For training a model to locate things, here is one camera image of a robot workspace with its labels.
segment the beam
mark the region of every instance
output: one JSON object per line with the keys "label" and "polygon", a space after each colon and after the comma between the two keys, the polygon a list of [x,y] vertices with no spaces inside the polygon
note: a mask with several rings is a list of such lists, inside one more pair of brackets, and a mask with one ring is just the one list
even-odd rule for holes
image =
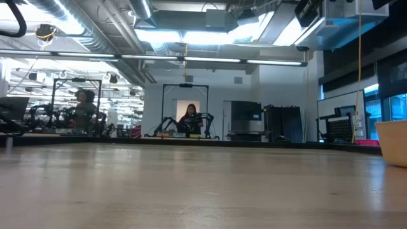
{"label": "beam", "polygon": [[[403,51],[406,49],[406,44],[407,44],[407,36],[398,39],[397,41],[384,46],[383,48],[379,49],[378,51],[375,51],[365,57],[362,58],[361,62],[361,67],[368,67],[375,62],[378,62],[379,60],[382,60],[386,57],[390,57],[391,55],[394,55],[398,52]],[[350,64],[348,64],[345,67],[341,67],[321,78],[318,80],[319,85],[323,85],[325,83],[328,83],[330,81],[333,81],[335,79],[341,78],[342,76],[345,76],[347,74],[353,73],[359,69],[359,61],[354,61]]]}

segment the window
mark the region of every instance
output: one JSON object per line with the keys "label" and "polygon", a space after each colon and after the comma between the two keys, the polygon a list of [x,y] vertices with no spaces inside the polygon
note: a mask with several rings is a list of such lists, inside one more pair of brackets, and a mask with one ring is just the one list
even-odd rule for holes
{"label": "window", "polygon": [[390,104],[392,121],[407,120],[406,94],[392,96]]}
{"label": "window", "polygon": [[367,131],[370,139],[376,140],[379,139],[379,136],[375,123],[382,121],[382,106],[378,96],[378,89],[379,84],[371,85],[364,89]]}

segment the ceiling pipe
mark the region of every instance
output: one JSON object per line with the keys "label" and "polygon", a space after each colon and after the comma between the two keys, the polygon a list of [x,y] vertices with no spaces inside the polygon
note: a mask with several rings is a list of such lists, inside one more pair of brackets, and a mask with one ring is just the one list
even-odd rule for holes
{"label": "ceiling pipe", "polygon": [[[81,9],[81,7],[72,0],[28,0],[37,9],[54,16],[60,22],[74,22],[82,26],[84,29],[83,35],[86,38],[78,38],[75,41],[82,44],[90,52],[93,53],[118,53],[117,48],[108,40],[103,32],[95,25],[90,17]],[[60,29],[72,29],[72,25],[68,23],[62,24]],[[125,79],[133,84],[144,86],[144,78],[135,68],[130,66],[124,60],[117,62],[109,62],[123,73]]]}
{"label": "ceiling pipe", "polygon": [[129,0],[129,2],[137,19],[145,20],[153,15],[153,7],[149,0]]}
{"label": "ceiling pipe", "polygon": [[97,0],[97,3],[99,6],[104,10],[105,14],[110,18],[112,21],[113,25],[119,30],[120,34],[125,38],[127,43],[132,47],[132,49],[136,53],[141,53],[141,50],[139,47],[137,47],[136,43],[130,38],[130,36],[125,32],[122,26],[119,25],[119,22],[117,19],[113,16],[113,14],[110,12],[110,10],[107,8],[107,6],[103,3],[103,0]]}
{"label": "ceiling pipe", "polygon": [[144,47],[141,43],[141,41],[139,40],[139,38],[137,37],[137,34],[135,33],[134,29],[131,28],[128,25],[128,22],[123,18],[123,16],[121,15],[121,13],[119,12],[119,9],[117,8],[116,5],[113,4],[112,0],[105,0],[106,2],[106,6],[109,7],[109,9],[114,13],[114,15],[117,17],[117,19],[119,19],[119,21],[121,22],[122,26],[125,28],[125,30],[128,32],[128,35],[130,35],[130,37],[133,39],[134,43],[137,45],[137,47],[140,49],[141,53],[146,53],[146,51],[144,50]]}

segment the dark hair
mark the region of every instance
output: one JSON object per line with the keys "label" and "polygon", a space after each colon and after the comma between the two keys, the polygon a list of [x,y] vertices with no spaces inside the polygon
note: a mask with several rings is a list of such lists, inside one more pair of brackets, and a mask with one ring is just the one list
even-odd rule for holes
{"label": "dark hair", "polygon": [[95,92],[91,91],[91,90],[78,90],[77,92],[75,92],[75,96],[76,96],[76,100],[79,101],[79,94],[83,92],[86,95],[86,102],[93,102],[95,100]]}
{"label": "dark hair", "polygon": [[186,112],[185,112],[185,116],[188,116],[188,108],[192,107],[193,108],[193,114],[197,115],[197,107],[195,107],[194,104],[190,104],[188,105],[188,107],[186,108]]}

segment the vent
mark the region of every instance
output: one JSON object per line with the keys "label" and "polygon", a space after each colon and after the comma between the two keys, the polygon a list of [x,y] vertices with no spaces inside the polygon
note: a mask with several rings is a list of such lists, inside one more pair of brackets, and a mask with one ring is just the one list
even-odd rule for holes
{"label": "vent", "polygon": [[185,76],[186,83],[193,83],[193,76]]}
{"label": "vent", "polygon": [[235,84],[243,84],[243,77],[235,77]]}

